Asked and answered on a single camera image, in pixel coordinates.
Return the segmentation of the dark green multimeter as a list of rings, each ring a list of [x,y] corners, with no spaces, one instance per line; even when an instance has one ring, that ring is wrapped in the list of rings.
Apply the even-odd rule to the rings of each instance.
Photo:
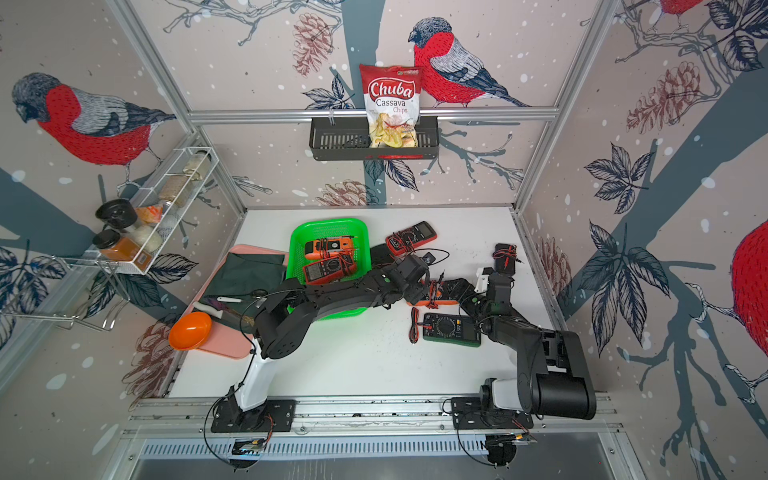
[[[410,318],[408,339],[411,344],[416,344],[421,338],[424,338],[426,341],[472,348],[481,346],[480,331],[471,320],[462,320],[458,315],[422,314],[416,307],[411,308]]]

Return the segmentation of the red multimeter with leads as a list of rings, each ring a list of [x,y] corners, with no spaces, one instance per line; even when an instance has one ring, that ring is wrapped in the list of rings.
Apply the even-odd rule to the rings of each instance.
[[[351,256],[340,255],[310,263],[303,271],[307,285],[323,285],[355,274],[357,264]]]

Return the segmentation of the orange multimeter leads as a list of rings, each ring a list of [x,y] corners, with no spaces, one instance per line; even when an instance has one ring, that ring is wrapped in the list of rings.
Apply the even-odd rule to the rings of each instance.
[[[307,242],[304,256],[307,260],[319,261],[340,255],[353,256],[355,250],[353,236],[324,237]]]

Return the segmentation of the green plastic basket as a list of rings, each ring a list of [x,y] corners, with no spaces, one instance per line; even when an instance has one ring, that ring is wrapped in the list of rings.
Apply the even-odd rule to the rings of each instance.
[[[354,218],[318,220],[298,226],[290,237],[285,278],[297,278],[301,284],[304,284],[305,275],[303,269],[306,265],[312,263],[312,260],[307,259],[305,255],[307,244],[310,241],[316,241],[321,238],[343,236],[352,237],[351,241],[355,248],[353,258],[357,266],[357,271],[350,277],[344,278],[344,281],[353,281],[361,278],[372,269],[372,260],[368,227],[362,220]]]

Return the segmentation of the orange black multimeter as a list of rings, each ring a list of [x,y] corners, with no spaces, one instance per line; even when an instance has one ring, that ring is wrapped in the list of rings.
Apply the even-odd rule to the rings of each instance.
[[[427,294],[416,303],[411,303],[411,306],[437,309],[443,305],[457,305],[465,290],[462,279],[432,280]]]

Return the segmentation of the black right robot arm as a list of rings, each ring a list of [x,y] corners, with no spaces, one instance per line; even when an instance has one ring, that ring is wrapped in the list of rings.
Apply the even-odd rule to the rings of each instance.
[[[488,378],[481,386],[481,411],[593,419],[596,393],[579,336],[529,322],[512,305],[512,284],[512,277],[497,272],[483,293],[463,278],[449,282],[448,298],[468,324],[515,354],[511,377]]]

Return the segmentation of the small black multimeter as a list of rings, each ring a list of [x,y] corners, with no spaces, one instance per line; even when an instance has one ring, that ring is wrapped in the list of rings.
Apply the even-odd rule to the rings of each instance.
[[[494,271],[510,277],[516,274],[517,264],[521,263],[515,244],[496,244],[492,257],[494,259]]]

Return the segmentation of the red multimeter far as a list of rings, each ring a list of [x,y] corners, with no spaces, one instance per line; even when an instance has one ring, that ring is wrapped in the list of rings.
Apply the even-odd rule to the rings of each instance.
[[[421,221],[409,228],[389,235],[385,246],[393,256],[403,256],[435,240],[437,233],[427,222]]]

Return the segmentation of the cassava chips bag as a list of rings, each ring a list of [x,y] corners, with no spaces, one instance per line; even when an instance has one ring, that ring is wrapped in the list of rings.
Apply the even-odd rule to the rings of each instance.
[[[417,67],[359,67],[373,148],[416,148],[421,70]]]

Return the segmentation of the orange bowl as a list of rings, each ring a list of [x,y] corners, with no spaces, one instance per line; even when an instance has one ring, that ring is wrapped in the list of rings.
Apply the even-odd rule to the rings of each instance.
[[[213,321],[208,313],[194,311],[181,317],[173,325],[168,342],[177,351],[197,349],[208,340],[212,326]]]

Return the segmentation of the black lid spice jar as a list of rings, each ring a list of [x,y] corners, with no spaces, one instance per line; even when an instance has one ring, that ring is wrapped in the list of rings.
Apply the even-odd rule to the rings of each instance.
[[[102,204],[95,212],[97,219],[111,228],[129,231],[139,222],[139,217],[126,199],[114,199]]]

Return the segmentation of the amber spice jar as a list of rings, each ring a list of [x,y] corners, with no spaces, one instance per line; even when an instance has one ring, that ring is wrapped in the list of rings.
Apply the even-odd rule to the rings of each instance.
[[[105,229],[93,237],[93,245],[109,260],[146,264],[151,256],[140,245],[121,233]]]

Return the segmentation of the black wall basket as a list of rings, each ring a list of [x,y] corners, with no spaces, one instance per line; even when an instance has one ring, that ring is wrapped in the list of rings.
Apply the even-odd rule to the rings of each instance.
[[[439,154],[437,118],[421,117],[416,124],[417,147],[373,147],[363,117],[331,120],[313,118],[309,149],[316,161],[433,160]]]

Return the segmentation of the white handled knife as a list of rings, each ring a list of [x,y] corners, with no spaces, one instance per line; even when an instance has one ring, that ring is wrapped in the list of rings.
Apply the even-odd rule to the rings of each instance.
[[[193,302],[192,306],[198,311],[205,312],[221,323],[238,322],[242,314],[234,310],[228,302],[222,302],[221,297],[203,297]]]

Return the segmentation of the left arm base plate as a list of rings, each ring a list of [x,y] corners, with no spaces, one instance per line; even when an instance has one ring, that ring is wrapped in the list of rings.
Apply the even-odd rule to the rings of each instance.
[[[292,428],[297,401],[266,400],[254,409],[242,410],[233,396],[224,397],[213,410],[213,433],[284,433]]]

